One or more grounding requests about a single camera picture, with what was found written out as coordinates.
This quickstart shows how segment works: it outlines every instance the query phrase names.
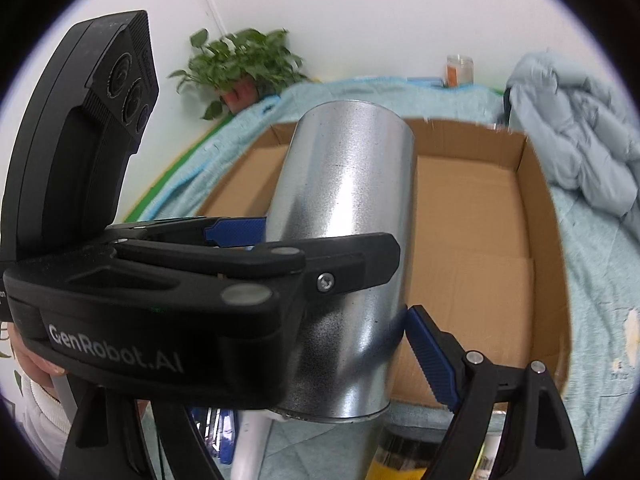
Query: blue object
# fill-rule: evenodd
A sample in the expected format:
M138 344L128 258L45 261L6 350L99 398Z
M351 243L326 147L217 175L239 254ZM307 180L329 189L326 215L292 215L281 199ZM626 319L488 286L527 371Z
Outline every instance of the blue object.
M219 247L245 247L264 240L265 217L221 218L205 229L207 242L215 242Z
M404 331L436 400L455 412L462 403L455 372L415 307L407 312Z
M234 410L218 410L216 419L215 446L218 448L218 459L223 464L231 464L236 451L238 416Z
M207 451L220 463L231 464L238 439L238 414L222 408L192 408L191 416Z
M408 77L406 81L412 85L444 88L444 81L441 77Z

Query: light blue blanket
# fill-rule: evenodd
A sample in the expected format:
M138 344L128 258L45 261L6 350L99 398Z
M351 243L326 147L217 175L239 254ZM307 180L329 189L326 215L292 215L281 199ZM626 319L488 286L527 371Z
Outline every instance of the light blue blanket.
M270 124L297 121L316 105L357 99L382 105L401 117L441 117L495 123L502 100L487 88L431 88L403 78L299 83L238 114L207 140L169 179L139 220L196 213L211 188Z
M640 241L640 124L624 92L553 52L516 65L509 126L527 132L548 182L580 190Z
M212 186L269 124L296 121L322 102L360 99L400 116L456 118L495 123L502 99L487 88L424 88L400 78L299 84L239 114L209 139L167 182L141 219L194 214ZM572 316L570 375L565 404L586 467L625 412L638 379L638 346L631 339L640 320L640 250L619 221L595 212L575 193L552 188L566 259ZM394 404L388 420L443 428L440 410ZM355 479L360 457L371 451L379 422L274 423L261 480Z

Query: potted plant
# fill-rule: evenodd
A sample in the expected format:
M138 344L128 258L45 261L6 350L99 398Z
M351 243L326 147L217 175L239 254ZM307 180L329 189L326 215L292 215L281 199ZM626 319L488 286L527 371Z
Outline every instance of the potted plant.
M247 28L207 43L209 33L202 28L190 37L196 54L189 59L187 70L176 70L169 77L180 78L178 92L190 82L215 88L219 98L207 107L203 119L220 117L223 102L237 114L257 102L259 94L280 93L306 80L300 73L302 58L286 47L287 34L284 29L262 34Z

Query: blue gripper pad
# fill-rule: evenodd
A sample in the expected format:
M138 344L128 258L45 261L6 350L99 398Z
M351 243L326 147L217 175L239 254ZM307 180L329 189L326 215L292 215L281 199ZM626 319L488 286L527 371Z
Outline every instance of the blue gripper pad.
M219 247L245 247L264 241L267 219L221 218L204 231L207 242L215 242Z
M456 389L455 371L414 306L407 312L404 332L436 400L456 412L462 400Z

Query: white wall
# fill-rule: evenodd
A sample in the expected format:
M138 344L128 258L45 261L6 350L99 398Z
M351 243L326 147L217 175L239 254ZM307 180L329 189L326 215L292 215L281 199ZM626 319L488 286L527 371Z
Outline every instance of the white wall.
M0 196L6 169L22 115L42 70L58 43L75 23L124 10L145 9L160 94L149 119L138 154L131 157L118 206L118 219L135 205L156 178L212 126L199 117L203 103L175 92L175 80L166 76L182 68L191 53L189 36L201 27L220 34L206 0L78 0L50 28L22 67L0 112Z
M290 30L292 50L311 76L442 75L447 54L472 56L476 81L501 88L517 60L551 47L613 79L581 24L557 0L79 0L23 67L0 114L0 194L22 114L44 66L76 22L121 10L149 12L160 95L132 157L118 208L122 219L156 178L211 123L203 102L174 91L166 75L186 62L188 36L244 27Z
M323 79L442 75L447 54L474 58L501 88L520 57L551 47L606 75L606 60L557 0L215 0L223 27L290 30Z

